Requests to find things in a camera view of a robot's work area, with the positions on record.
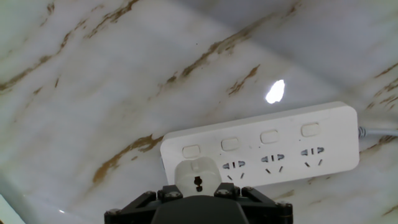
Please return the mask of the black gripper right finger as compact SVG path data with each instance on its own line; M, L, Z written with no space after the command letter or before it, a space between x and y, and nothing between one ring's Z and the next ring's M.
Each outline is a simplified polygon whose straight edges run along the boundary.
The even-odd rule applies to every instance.
M275 202L253 187L222 183L215 190L218 206L228 223L293 224L293 205Z

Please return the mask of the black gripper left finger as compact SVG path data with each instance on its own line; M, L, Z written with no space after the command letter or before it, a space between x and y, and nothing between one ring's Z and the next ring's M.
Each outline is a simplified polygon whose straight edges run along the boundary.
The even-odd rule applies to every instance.
M161 205L182 198L183 194L176 185L163 186L157 192L146 191L124 208L113 208L106 211L104 213L104 223L150 223Z

